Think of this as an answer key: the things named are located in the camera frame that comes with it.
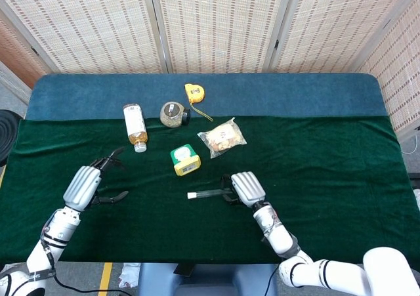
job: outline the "tape measure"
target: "tape measure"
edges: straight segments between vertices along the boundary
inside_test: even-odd
[[[199,111],[197,108],[193,106],[193,104],[197,102],[201,102],[204,99],[204,88],[200,85],[194,84],[185,84],[185,92],[188,97],[188,101],[190,102],[191,108],[197,112],[199,115],[207,118],[209,121],[213,122],[213,118],[209,115],[205,114],[204,112]]]

